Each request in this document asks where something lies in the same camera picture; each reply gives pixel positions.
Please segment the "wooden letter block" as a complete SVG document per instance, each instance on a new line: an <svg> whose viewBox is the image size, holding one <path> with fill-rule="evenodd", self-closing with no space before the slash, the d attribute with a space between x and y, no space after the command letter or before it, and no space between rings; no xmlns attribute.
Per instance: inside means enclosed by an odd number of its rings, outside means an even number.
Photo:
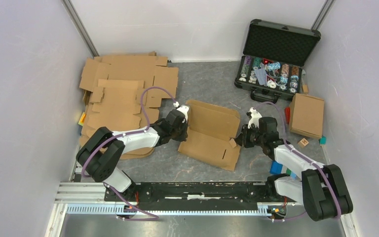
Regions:
<svg viewBox="0 0 379 237"><path fill-rule="evenodd" d="M299 142L298 145L301 148L305 148L309 144L309 141L306 138L302 138Z"/></svg>

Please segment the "blue block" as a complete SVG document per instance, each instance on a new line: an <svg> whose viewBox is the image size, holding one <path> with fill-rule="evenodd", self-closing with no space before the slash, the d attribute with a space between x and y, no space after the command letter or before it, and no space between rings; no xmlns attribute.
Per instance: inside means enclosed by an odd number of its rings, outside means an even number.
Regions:
<svg viewBox="0 0 379 237"><path fill-rule="evenodd" d="M286 166L276 162L276 161L273 161L271 163L271 167L270 167L270 174L271 175L278 175L278 174L288 174L290 175L290 177L292 177L293 179L296 179L296 174L290 170L289 168L287 168Z"/></svg>

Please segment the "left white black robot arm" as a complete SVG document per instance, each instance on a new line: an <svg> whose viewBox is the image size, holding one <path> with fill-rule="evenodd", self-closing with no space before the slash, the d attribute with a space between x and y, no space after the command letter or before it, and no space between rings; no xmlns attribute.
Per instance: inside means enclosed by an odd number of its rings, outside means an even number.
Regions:
<svg viewBox="0 0 379 237"><path fill-rule="evenodd" d="M105 183L123 201L130 201L135 196L135 187L131 178L118 169L120 157L141 148L162 146L170 140L185 141L189 111L189 106L179 106L142 129L119 132L100 127L81 147L76 160L95 182Z"/></svg>

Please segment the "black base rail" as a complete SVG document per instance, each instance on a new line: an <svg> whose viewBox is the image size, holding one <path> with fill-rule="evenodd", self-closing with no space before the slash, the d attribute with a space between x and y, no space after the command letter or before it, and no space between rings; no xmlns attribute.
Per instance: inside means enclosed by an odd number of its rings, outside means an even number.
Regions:
<svg viewBox="0 0 379 237"><path fill-rule="evenodd" d="M265 181L141 182L122 196L144 211L250 211L258 203L290 202Z"/></svg>

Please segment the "folded cardboard box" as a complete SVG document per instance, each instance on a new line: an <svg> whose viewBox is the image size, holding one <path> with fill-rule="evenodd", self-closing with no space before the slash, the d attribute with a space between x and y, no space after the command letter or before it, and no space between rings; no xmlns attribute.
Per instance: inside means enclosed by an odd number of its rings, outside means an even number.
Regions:
<svg viewBox="0 0 379 237"><path fill-rule="evenodd" d="M322 137L324 118L322 98L296 93L289 107L290 132L314 139Z"/></svg>

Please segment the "black poker chip case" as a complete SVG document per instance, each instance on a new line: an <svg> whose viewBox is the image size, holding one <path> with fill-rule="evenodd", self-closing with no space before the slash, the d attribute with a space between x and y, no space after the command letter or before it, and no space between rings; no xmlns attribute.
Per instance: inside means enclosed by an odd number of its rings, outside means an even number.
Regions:
<svg viewBox="0 0 379 237"><path fill-rule="evenodd" d="M300 92L302 67L320 39L318 30L252 20L234 85L255 101L292 101Z"/></svg>

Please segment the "cardboard box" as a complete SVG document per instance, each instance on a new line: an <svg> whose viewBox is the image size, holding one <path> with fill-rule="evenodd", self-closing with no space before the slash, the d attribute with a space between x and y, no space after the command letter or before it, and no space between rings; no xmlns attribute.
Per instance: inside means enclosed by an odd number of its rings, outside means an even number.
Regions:
<svg viewBox="0 0 379 237"><path fill-rule="evenodd" d="M290 132L314 139L322 137L324 118L322 98L296 93L289 107Z"/></svg>
<svg viewBox="0 0 379 237"><path fill-rule="evenodd" d="M188 137L180 143L178 152L209 165L234 171L241 150L235 142L240 113L192 99L186 104L190 108Z"/></svg>

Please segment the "stack of flat cardboard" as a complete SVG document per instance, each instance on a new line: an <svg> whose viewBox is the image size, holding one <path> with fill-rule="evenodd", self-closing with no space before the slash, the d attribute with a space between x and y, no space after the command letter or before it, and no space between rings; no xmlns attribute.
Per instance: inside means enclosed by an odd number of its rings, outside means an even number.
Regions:
<svg viewBox="0 0 379 237"><path fill-rule="evenodd" d="M87 58L79 84L86 113L80 145L103 126L128 131L157 121L162 100L176 96L178 73L154 51Z"/></svg>

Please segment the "small brown wooden block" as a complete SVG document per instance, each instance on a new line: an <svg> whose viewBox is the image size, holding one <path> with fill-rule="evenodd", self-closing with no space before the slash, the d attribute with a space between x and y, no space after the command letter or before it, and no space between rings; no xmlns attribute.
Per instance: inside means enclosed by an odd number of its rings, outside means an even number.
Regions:
<svg viewBox="0 0 379 237"><path fill-rule="evenodd" d="M306 84L302 85L302 93L303 94L308 94L309 93L308 86Z"/></svg>

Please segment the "teal cube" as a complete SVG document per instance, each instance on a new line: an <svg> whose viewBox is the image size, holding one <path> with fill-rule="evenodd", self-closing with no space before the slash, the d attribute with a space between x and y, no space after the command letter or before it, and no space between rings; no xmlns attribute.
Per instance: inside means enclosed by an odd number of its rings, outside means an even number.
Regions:
<svg viewBox="0 0 379 237"><path fill-rule="evenodd" d="M320 145L325 145L327 142L327 138L325 136L322 136L320 139L319 139L319 144Z"/></svg>

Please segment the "orange yellow block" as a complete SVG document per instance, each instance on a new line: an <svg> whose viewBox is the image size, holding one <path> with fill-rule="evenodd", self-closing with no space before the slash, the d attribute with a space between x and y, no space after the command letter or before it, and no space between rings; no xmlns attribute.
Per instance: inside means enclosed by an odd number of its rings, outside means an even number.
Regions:
<svg viewBox="0 0 379 237"><path fill-rule="evenodd" d="M78 120L78 125L80 126L83 126L84 125L84 121L85 121L85 118L86 118L86 113L83 112Z"/></svg>

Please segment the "red object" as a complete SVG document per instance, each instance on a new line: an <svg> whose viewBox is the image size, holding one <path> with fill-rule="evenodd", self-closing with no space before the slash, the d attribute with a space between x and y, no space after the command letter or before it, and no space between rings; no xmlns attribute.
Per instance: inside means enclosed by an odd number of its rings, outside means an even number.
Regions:
<svg viewBox="0 0 379 237"><path fill-rule="evenodd" d="M285 114L286 123L289 124L290 123L290 118L291 118L291 109L290 109L290 107L286 107L284 109L284 114Z"/></svg>

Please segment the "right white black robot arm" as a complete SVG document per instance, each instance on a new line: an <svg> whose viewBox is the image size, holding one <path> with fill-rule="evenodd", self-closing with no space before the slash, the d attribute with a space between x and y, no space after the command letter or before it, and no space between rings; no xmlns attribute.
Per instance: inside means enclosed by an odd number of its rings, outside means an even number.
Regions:
<svg viewBox="0 0 379 237"><path fill-rule="evenodd" d="M287 197L300 203L313 221L352 213L353 202L340 167L307 157L280 137L277 125L272 117L251 118L235 139L244 148L261 147L270 159L295 174L296 178L288 174L270 176L266 197L271 201Z"/></svg>

